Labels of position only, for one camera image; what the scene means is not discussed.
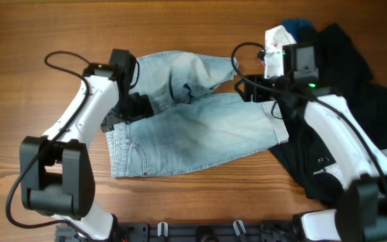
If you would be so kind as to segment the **light blue denim shorts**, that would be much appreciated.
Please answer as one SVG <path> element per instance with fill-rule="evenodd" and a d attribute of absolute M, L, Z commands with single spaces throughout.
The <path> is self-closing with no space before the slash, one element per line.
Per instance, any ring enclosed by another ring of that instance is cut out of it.
<path fill-rule="evenodd" d="M 191 173 L 288 141 L 277 104 L 217 92 L 233 80 L 237 60 L 173 50 L 138 63 L 134 90 L 154 114 L 106 134 L 112 177 Z"/>

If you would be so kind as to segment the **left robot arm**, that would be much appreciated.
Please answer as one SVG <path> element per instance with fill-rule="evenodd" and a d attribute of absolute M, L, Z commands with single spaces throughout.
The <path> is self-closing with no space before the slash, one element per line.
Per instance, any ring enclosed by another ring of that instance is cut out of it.
<path fill-rule="evenodd" d="M 95 180 L 89 147 L 98 130 L 108 132 L 121 122 L 152 116 L 145 95 L 130 93 L 140 65 L 89 63 L 81 85 L 58 121 L 42 136 L 27 136 L 19 150 L 20 175 L 13 189 L 21 203 L 62 224 L 80 241 L 117 241 L 118 220 L 95 201 Z"/>

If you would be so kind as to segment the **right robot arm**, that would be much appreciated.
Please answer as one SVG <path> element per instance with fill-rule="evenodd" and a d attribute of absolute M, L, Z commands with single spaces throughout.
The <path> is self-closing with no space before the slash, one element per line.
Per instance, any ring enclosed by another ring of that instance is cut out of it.
<path fill-rule="evenodd" d="M 246 102 L 274 99 L 320 137 L 339 166 L 345 191 L 334 209 L 294 217 L 297 241 L 387 241 L 387 156 L 352 116 L 345 98 L 315 77 L 243 76 Z"/>

